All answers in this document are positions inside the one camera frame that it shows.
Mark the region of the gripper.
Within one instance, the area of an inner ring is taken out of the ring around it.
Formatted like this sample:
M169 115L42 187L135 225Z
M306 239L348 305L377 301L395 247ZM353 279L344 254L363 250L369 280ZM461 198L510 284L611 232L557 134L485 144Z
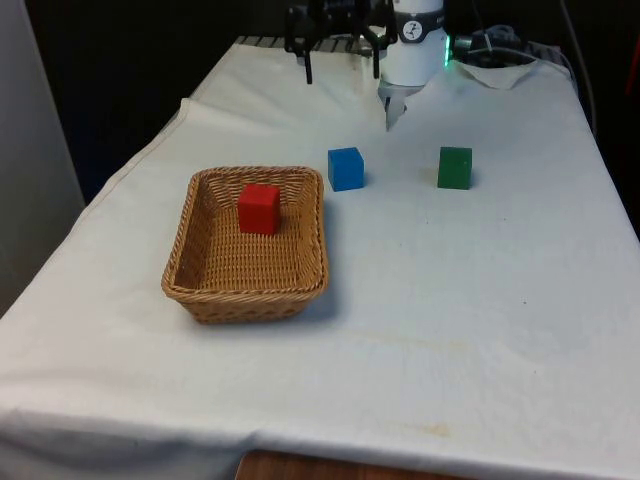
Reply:
M308 7L291 5L285 14L284 49L304 67L308 85L313 83L311 52L319 42L318 27L328 33L356 31L370 44L373 77L380 78L381 52L397 42L393 8L373 8L369 0L311 0ZM375 33L371 26L380 21L385 31Z

